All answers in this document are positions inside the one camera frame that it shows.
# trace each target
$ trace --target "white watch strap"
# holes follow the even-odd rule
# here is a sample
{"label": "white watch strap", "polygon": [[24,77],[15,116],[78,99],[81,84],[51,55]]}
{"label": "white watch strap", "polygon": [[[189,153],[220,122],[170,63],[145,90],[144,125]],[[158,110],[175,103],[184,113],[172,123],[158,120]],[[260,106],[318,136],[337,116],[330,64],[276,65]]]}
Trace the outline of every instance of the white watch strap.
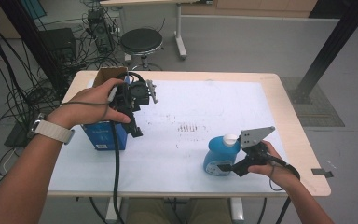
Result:
{"label": "white watch strap", "polygon": [[60,142],[64,142],[65,144],[69,143],[74,133],[73,130],[65,129],[60,125],[45,120],[40,120],[40,123],[37,125],[35,132]]}

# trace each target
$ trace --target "blue box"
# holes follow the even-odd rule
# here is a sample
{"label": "blue box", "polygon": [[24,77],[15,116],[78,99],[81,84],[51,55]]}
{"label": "blue box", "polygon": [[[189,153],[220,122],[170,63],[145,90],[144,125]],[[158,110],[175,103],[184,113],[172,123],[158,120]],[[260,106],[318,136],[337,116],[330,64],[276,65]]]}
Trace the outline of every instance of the blue box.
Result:
{"label": "blue box", "polygon": [[[113,137],[113,130],[110,121],[101,121],[95,124],[81,125],[89,140],[97,150],[115,150],[115,142]],[[123,126],[119,123],[115,125],[118,149],[126,149],[127,133]]]}

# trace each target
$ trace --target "black pole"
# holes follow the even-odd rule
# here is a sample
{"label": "black pole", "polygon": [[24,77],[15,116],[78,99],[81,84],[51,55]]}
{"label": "black pole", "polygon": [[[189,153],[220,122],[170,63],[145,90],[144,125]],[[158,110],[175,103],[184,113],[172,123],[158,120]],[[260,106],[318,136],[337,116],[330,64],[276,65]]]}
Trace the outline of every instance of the black pole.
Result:
{"label": "black pole", "polygon": [[310,104],[310,93],[316,83],[327,70],[330,63],[336,58],[342,47],[347,43],[358,27],[358,0],[351,1],[347,11],[342,15],[337,26],[327,38],[306,75],[298,86],[289,91],[294,104]]}
{"label": "black pole", "polygon": [[34,20],[25,10],[21,0],[0,0],[0,7],[27,45],[29,51],[34,55],[59,98],[62,99],[69,88],[68,80],[63,76],[62,71],[39,36]]}

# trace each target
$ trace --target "white bottle cap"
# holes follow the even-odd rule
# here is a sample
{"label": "white bottle cap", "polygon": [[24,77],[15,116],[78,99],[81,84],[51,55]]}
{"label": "white bottle cap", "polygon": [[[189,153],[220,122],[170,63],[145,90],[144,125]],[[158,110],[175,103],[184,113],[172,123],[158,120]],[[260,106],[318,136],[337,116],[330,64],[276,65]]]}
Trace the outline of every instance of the white bottle cap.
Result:
{"label": "white bottle cap", "polygon": [[226,147],[232,147],[235,145],[235,142],[237,142],[238,136],[236,134],[226,134],[223,136],[223,144],[225,144]]}

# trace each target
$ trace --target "blue plastic bottle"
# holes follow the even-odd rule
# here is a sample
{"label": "blue plastic bottle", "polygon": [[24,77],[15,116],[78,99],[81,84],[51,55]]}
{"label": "blue plastic bottle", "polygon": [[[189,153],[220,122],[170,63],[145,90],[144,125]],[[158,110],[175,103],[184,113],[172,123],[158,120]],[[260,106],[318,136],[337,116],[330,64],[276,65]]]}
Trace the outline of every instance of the blue plastic bottle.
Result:
{"label": "blue plastic bottle", "polygon": [[234,164],[240,151],[240,142],[235,134],[226,134],[209,141],[209,152],[203,163],[204,171],[210,175],[228,175],[229,171],[221,171],[217,165]]}

